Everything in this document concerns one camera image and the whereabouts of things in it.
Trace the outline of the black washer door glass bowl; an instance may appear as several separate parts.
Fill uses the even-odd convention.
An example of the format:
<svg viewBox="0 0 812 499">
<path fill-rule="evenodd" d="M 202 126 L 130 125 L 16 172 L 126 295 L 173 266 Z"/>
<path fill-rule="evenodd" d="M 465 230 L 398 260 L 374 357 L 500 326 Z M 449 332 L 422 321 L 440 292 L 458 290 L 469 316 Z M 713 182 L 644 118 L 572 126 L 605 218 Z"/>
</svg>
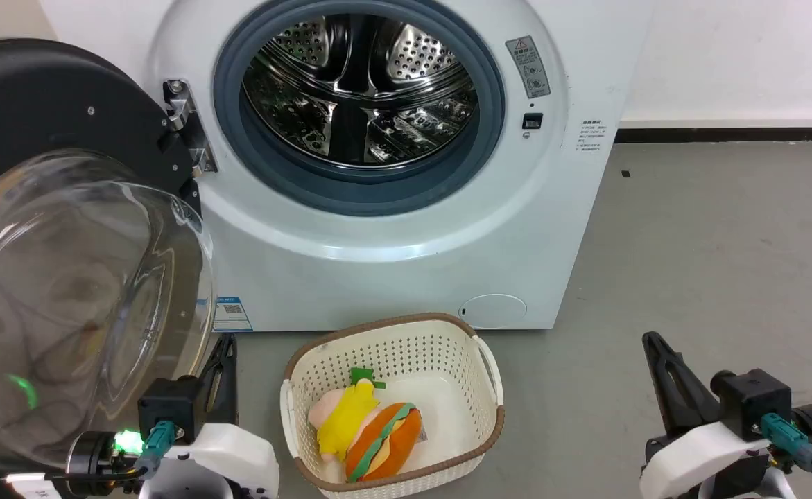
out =
<svg viewBox="0 0 812 499">
<path fill-rule="evenodd" d="M 0 39 L 0 473 L 137 430 L 153 379 L 197 372 L 215 293 L 190 166 L 107 60 Z"/>
</svg>

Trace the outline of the round white filter cover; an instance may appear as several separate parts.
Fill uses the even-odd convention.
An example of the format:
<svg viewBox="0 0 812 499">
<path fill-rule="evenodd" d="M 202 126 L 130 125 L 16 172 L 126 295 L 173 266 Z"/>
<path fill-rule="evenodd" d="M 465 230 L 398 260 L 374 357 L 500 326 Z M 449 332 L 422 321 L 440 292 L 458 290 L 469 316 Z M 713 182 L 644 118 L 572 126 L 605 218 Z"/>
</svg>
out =
<svg viewBox="0 0 812 499">
<path fill-rule="evenodd" d="M 492 293 L 469 298 L 458 316 L 473 329 L 510 329 L 520 325 L 527 305 L 518 297 Z"/>
</svg>

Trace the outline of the yellow and pink plush toy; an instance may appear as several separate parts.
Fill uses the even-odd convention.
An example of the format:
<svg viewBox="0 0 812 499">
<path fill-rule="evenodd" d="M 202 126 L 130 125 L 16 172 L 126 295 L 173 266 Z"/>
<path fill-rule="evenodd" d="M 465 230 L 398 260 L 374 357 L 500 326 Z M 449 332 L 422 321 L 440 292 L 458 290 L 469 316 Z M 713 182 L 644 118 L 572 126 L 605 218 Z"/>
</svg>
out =
<svg viewBox="0 0 812 499">
<path fill-rule="evenodd" d="M 326 462 L 345 461 L 365 427 L 380 413 L 374 370 L 352 367 L 349 374 L 348 386 L 323 394 L 308 413 L 320 457 Z"/>
</svg>

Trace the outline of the small printed text label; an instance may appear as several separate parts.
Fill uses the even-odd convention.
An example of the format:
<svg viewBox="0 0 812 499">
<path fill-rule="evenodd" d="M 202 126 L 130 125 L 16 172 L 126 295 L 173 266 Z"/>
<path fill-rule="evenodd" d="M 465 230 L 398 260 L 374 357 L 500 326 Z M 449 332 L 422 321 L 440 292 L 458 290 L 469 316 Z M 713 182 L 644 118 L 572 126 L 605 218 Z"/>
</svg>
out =
<svg viewBox="0 0 812 499">
<path fill-rule="evenodd" d="M 608 126 L 602 120 L 584 120 L 575 142 L 578 152 L 600 152 L 607 137 Z"/>
</svg>

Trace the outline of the orange burger plush toy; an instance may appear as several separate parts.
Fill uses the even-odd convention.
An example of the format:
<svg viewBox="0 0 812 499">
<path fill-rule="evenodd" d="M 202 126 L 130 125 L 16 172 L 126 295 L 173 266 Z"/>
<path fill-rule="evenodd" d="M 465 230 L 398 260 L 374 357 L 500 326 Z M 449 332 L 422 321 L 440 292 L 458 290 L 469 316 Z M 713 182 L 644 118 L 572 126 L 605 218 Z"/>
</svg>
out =
<svg viewBox="0 0 812 499">
<path fill-rule="evenodd" d="M 362 430 L 343 466 L 348 483 L 389 479 L 410 457 L 424 429 L 412 403 L 387 405 Z"/>
</svg>

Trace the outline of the metal door hinge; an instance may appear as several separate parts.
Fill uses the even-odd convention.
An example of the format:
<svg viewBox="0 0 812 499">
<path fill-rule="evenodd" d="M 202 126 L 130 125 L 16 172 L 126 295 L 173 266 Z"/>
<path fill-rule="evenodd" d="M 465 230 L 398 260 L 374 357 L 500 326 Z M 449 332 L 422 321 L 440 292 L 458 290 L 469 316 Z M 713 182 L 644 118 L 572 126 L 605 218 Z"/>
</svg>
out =
<svg viewBox="0 0 812 499">
<path fill-rule="evenodd" d="M 217 173 L 218 164 L 188 82 L 181 79 L 166 80 L 164 100 L 170 127 L 180 136 L 192 158 L 193 176 Z"/>
</svg>

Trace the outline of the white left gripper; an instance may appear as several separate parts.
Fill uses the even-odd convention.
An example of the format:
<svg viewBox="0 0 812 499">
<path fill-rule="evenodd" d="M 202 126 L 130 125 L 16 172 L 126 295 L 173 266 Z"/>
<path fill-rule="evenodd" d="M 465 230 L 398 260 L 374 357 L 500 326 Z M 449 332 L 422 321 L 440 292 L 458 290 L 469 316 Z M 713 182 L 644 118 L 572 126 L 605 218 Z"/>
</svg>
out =
<svg viewBox="0 0 812 499">
<path fill-rule="evenodd" d="M 140 499 L 278 499 L 281 471 L 268 441 L 240 426 L 238 347 L 234 333 L 219 335 L 200 373 L 198 408 L 210 419 L 218 383 L 218 416 L 190 444 L 172 446 L 145 480 Z"/>
</svg>

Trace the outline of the cream laundry basket brown rim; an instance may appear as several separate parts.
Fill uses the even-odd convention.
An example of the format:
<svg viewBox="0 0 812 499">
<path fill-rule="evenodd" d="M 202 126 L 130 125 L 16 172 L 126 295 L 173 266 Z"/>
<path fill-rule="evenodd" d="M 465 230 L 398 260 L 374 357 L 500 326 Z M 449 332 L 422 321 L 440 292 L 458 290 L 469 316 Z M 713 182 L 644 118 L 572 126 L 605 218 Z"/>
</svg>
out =
<svg viewBox="0 0 812 499">
<path fill-rule="evenodd" d="M 424 439 L 401 471 L 349 483 L 320 456 L 308 413 L 320 397 L 369 369 L 381 404 L 414 403 Z M 481 464 L 505 421 L 503 380 L 494 354 L 452 315 L 425 313 L 351 326 L 315 339 L 289 360 L 281 394 L 283 433 L 295 467 L 328 499 L 400 499 L 459 480 Z"/>
</svg>

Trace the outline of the black wall baseboard strip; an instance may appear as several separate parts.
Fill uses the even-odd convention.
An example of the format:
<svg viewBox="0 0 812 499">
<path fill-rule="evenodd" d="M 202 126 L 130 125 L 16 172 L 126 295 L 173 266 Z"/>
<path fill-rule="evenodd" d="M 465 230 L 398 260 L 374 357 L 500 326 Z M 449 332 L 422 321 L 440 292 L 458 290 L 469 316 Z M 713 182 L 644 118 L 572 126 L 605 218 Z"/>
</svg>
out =
<svg viewBox="0 0 812 499">
<path fill-rule="evenodd" d="M 812 127 L 791 128 L 621 128 L 615 144 L 691 144 L 729 142 L 807 142 Z"/>
</svg>

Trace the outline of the stainless steel washer drum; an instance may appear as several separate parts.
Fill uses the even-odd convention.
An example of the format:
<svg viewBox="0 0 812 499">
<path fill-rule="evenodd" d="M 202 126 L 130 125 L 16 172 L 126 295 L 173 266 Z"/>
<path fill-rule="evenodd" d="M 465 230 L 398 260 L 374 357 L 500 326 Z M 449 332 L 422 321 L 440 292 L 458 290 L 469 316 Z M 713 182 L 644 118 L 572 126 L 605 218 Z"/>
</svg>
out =
<svg viewBox="0 0 812 499">
<path fill-rule="evenodd" d="M 251 60 L 242 89 L 286 145 L 339 168 L 402 168 L 437 154 L 478 108 L 456 54 L 419 26 L 371 14 L 301 20 Z"/>
</svg>

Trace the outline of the grey warning sticker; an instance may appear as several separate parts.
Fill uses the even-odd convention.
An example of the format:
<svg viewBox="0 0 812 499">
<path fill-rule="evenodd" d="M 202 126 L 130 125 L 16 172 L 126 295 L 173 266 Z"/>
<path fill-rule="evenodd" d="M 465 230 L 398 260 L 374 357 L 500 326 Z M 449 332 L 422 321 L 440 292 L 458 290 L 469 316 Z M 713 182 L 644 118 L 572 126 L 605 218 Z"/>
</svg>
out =
<svg viewBox="0 0 812 499">
<path fill-rule="evenodd" d="M 512 57 L 521 82 L 525 88 L 527 98 L 541 98 L 551 95 L 551 84 L 544 67 L 535 41 L 530 35 L 505 42 L 508 53 Z"/>
</svg>

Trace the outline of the blue energy label sticker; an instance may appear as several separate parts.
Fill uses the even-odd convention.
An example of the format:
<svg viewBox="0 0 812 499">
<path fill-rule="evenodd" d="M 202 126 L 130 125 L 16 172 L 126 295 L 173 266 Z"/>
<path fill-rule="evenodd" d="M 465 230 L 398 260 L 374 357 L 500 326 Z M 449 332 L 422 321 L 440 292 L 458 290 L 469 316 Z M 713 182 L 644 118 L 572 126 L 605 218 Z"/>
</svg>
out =
<svg viewBox="0 0 812 499">
<path fill-rule="evenodd" d="M 254 331 L 240 297 L 216 298 L 213 331 L 221 333 Z"/>
</svg>

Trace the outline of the white front-load washing machine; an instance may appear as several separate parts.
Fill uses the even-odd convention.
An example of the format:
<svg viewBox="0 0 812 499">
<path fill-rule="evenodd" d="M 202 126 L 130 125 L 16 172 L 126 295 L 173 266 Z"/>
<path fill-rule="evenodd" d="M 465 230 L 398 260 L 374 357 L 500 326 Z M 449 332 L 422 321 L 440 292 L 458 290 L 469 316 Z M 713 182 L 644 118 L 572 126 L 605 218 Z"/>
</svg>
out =
<svg viewBox="0 0 812 499">
<path fill-rule="evenodd" d="M 212 81 L 232 29 L 264 0 L 38 0 L 61 42 L 127 73 L 166 107 L 164 82 L 192 89 L 217 173 L 197 177 L 215 243 L 219 297 L 240 297 L 254 331 L 335 331 L 418 313 L 458 317 L 469 298 L 527 305 L 511 329 L 550 329 L 573 272 L 657 0 L 442 0 L 481 32 L 506 86 L 489 162 L 453 195 L 388 217 L 291 201 L 232 152 Z M 530 35 L 551 95 L 527 98 L 506 41 Z M 525 113 L 541 130 L 522 130 Z M 584 120 L 608 126 L 578 152 Z"/>
</svg>

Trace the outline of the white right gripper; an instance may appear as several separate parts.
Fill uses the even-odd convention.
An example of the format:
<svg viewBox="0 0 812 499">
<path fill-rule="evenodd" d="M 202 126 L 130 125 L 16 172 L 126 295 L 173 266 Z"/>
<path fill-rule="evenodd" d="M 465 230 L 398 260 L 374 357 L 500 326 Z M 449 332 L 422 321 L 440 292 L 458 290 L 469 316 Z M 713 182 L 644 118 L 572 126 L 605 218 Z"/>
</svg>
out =
<svg viewBox="0 0 812 499">
<path fill-rule="evenodd" d="M 718 401 L 682 354 L 656 331 L 641 343 L 666 436 L 687 432 L 643 468 L 641 499 L 795 499 L 786 474 L 770 465 L 769 440 L 744 440 L 714 423 Z"/>
</svg>

